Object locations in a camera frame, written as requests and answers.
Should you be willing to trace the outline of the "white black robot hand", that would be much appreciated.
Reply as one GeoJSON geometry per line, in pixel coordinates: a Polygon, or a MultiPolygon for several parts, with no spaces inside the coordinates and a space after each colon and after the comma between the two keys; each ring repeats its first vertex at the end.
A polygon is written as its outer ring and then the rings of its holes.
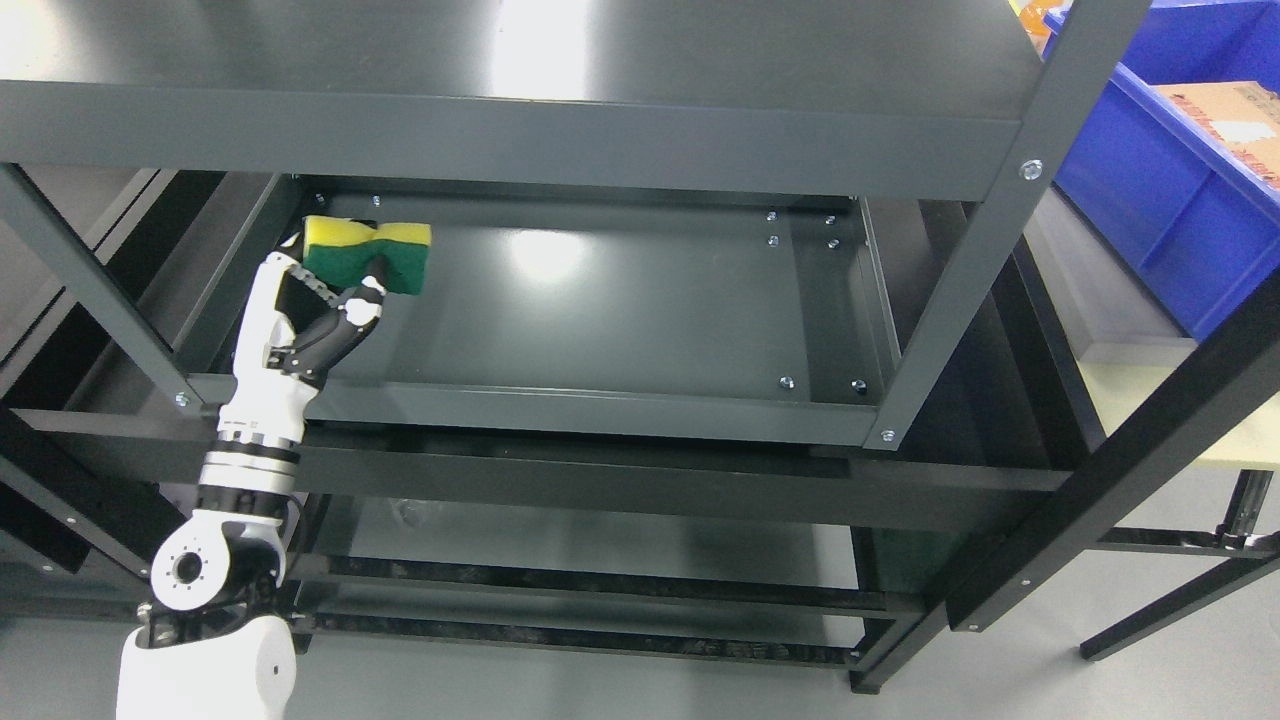
{"type": "Polygon", "coordinates": [[[303,265],[293,234],[259,265],[244,305],[232,370],[236,389],[218,416],[224,441],[291,448],[326,375],[381,319],[388,261],[378,254],[348,297],[303,265]]]}

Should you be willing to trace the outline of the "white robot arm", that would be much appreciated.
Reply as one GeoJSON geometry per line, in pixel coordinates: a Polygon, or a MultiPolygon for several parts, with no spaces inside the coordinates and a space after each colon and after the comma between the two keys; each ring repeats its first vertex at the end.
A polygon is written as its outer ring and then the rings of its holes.
{"type": "Polygon", "coordinates": [[[120,657],[119,719],[280,719],[296,684],[278,593],[297,441],[221,430],[195,507],[155,553],[120,657]]]}

